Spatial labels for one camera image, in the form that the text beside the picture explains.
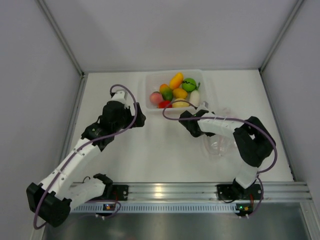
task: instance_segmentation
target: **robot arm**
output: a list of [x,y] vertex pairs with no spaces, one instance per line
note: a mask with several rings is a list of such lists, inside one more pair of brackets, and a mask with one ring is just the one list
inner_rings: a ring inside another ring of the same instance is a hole
[[[103,107],[102,115],[84,130],[75,147],[61,164],[38,185],[35,183],[29,185],[26,193],[31,211],[36,211],[42,195],[57,175],[58,178],[50,187],[38,214],[53,227],[61,225],[71,210],[88,200],[102,195],[108,198],[111,194],[113,181],[100,173],[84,184],[76,187],[71,187],[71,185],[85,166],[100,154],[114,140],[114,137],[94,141],[81,150],[77,150],[92,140],[127,128],[133,119],[130,107],[127,106],[127,93],[124,90],[112,93],[111,101],[108,101]],[[145,120],[146,117],[137,103],[137,118],[132,128],[143,127]],[[72,160],[63,168],[72,155],[74,155]]]
[[[247,124],[243,124],[242,122],[214,119],[218,116],[213,112],[209,112],[204,105],[201,105],[197,109],[196,114],[191,114],[190,112],[185,111],[180,115],[180,119],[191,117],[212,118],[179,121],[193,137],[197,138],[201,135],[211,137],[218,134],[235,140],[240,156],[243,160],[243,164],[238,175],[233,181],[232,189],[237,195],[245,189],[248,189],[256,181],[258,168],[264,159],[273,151],[273,146],[269,140],[258,130],[248,126]],[[257,117],[251,116],[246,121],[262,129],[267,135],[269,135],[274,144],[276,144]]]

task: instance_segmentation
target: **metal frame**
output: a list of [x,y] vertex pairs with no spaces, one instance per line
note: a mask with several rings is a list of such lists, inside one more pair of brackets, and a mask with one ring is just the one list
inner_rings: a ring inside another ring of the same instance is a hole
[[59,42],[61,43],[63,49],[65,50],[65,53],[70,58],[73,66],[75,67],[76,71],[80,76],[84,75],[84,71],[82,71],[73,51],[70,48],[70,45],[68,44],[66,38],[64,37],[64,34],[60,30],[60,27],[58,26],[54,16],[52,15],[50,9],[48,8],[48,5],[44,0],[35,0],[37,5],[39,6],[41,12],[44,14],[45,18],[49,22],[49,24],[52,27],[52,30],[54,31],[55,35],[57,36]]
[[[61,29],[59,28],[54,16],[52,15],[45,0],[35,0],[39,9],[48,20],[52,30],[56,34],[63,49],[70,58],[76,71],[81,76],[78,92],[74,102],[73,111],[68,121],[68,127],[65,135],[63,148],[60,153],[60,161],[62,161],[67,155],[72,136],[74,133],[80,104],[84,94],[88,74],[85,74],[79,65],[70,45],[64,37]],[[297,0],[291,13],[286,19],[283,27],[279,31],[277,38],[274,40],[266,58],[264,59],[261,67],[259,68],[261,79],[263,81],[263,72],[268,65],[270,59],[276,52],[278,46],[282,42],[289,27],[293,24],[297,14],[301,10],[305,0]],[[273,103],[268,95],[269,103],[273,109]],[[284,146],[286,146],[283,134],[279,126],[277,125],[280,137]],[[172,202],[192,202],[192,203],[218,203],[217,199],[217,184],[218,183],[127,183],[129,185],[128,202],[130,203],[172,203]],[[264,182],[264,203],[287,203],[298,202],[301,205],[301,211],[305,219],[306,226],[309,230],[312,240],[320,239],[320,220],[317,214],[317,210],[312,201],[309,188],[304,182]],[[43,235],[44,230],[32,231],[30,240],[39,240]]]
[[303,4],[305,3],[305,0],[297,0],[293,9],[291,10],[289,16],[287,17],[283,27],[281,28],[278,36],[276,37],[276,39],[274,40],[268,54],[266,55],[265,59],[262,62],[261,67],[259,68],[260,73],[263,73],[264,70],[266,69],[270,59],[272,58],[272,56],[274,55],[274,53],[276,52],[278,46],[280,45],[280,43],[282,42],[282,40],[284,39],[284,36],[286,35],[288,29],[290,28],[290,26],[293,24],[294,20],[296,19],[298,13],[300,12]]

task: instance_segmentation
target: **green toy fruit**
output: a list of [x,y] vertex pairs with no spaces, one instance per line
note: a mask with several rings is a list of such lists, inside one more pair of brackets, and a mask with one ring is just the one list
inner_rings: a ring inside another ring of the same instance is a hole
[[167,84],[162,84],[160,86],[159,92],[162,94],[162,97],[165,101],[172,101],[174,94],[172,89]]
[[182,89],[187,91],[188,93],[192,92],[197,88],[197,83],[193,78],[186,78],[182,82]]

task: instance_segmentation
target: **plastic container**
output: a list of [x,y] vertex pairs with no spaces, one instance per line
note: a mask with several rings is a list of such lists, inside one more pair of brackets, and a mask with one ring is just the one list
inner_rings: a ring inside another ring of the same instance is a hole
[[[218,116],[236,118],[227,107],[216,112]],[[237,148],[234,139],[216,134],[214,136],[204,136],[203,144],[206,150],[212,155],[224,156],[229,150]]]
[[[200,93],[200,103],[203,101],[208,101],[208,92],[206,81],[204,79],[203,73],[201,70],[193,69],[193,70],[170,70],[170,71],[157,71],[148,73],[145,77],[145,107],[148,112],[162,112],[163,108],[157,108],[157,106],[153,105],[149,96],[153,92],[158,92],[159,87],[162,84],[169,85],[171,79],[177,74],[182,73],[183,79],[192,78],[196,81],[197,85],[200,83],[199,93]],[[190,98],[190,93],[188,93],[188,97],[186,100],[188,101]],[[182,113],[185,110],[193,109],[192,106],[189,107],[177,107],[177,108],[167,108],[166,112],[174,112],[174,113]]]

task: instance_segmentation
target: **purple cable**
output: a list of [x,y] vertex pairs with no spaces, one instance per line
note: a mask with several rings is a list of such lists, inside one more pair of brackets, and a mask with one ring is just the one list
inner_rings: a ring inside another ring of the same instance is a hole
[[194,106],[193,104],[191,104],[190,102],[188,102],[186,100],[175,100],[175,101],[172,101],[167,106],[165,106],[165,108],[162,111],[162,115],[166,119],[173,120],[173,121],[188,121],[188,120],[201,120],[201,119],[214,119],[215,120],[216,119],[216,120],[236,121],[236,122],[244,123],[244,124],[254,128],[254,129],[258,130],[262,135],[264,135],[266,137],[266,139],[268,139],[268,141],[270,142],[270,144],[272,145],[272,148],[274,150],[274,159],[273,159],[272,164],[268,168],[266,168],[264,170],[261,170],[261,171],[258,171],[257,175],[265,173],[265,172],[268,172],[270,169],[272,169],[276,165],[276,162],[277,162],[277,159],[278,159],[277,147],[276,147],[274,141],[271,139],[271,137],[265,131],[263,131],[260,127],[254,125],[251,122],[248,122],[246,120],[242,120],[242,119],[234,118],[234,117],[198,116],[198,117],[172,118],[172,117],[166,116],[165,115],[165,110],[169,107],[169,105],[171,105],[173,103],[178,103],[178,102],[185,102],[185,103],[190,104],[190,106],[196,108],[196,106]]
[[[136,119],[137,119],[137,116],[138,116],[138,107],[137,107],[137,101],[136,101],[136,98],[135,96],[133,95],[133,93],[125,86],[121,85],[121,84],[115,84],[113,85],[111,88],[110,88],[110,93],[112,93],[112,90],[115,88],[115,87],[121,87],[123,89],[125,89],[129,94],[130,96],[132,97],[132,100],[133,100],[133,106],[134,106],[134,117],[133,117],[133,120],[132,122],[124,129],[122,129],[121,131],[118,131],[118,132],[115,132],[115,133],[112,133],[112,134],[109,134],[109,135],[106,135],[106,136],[101,136],[101,137],[98,137],[96,139],[93,139],[93,140],[90,140],[88,142],[86,142],[85,144],[81,145],[76,151],[80,151],[81,149],[83,149],[84,147],[88,146],[89,144],[92,144],[96,141],[100,141],[100,140],[103,140],[103,139],[107,139],[107,138],[112,138],[116,135],[119,135],[119,134],[122,134],[123,132],[127,131],[128,129],[130,129],[132,127],[132,125],[135,123]],[[70,163],[70,161],[74,158],[74,156],[76,155],[77,153],[74,152],[68,159],[67,161],[64,163],[64,165],[61,167],[60,169],[60,172],[62,172],[66,166]],[[38,215],[39,215],[39,211],[40,211],[40,207],[47,195],[47,193],[49,192],[49,190],[51,189],[51,187],[54,185],[54,183],[56,182],[56,180],[58,179],[58,177],[60,176],[60,172],[57,173],[57,175],[53,178],[53,180],[51,181],[51,183],[49,184],[49,186],[46,188],[46,190],[44,191],[42,197],[40,198],[40,201],[36,207],[36,210],[35,210],[35,213],[34,213],[34,218],[33,218],[33,227],[34,229],[36,230],[39,230],[41,228],[43,228],[45,225],[46,225],[46,222],[44,224],[42,224],[41,226],[37,226],[37,219],[38,219]]]

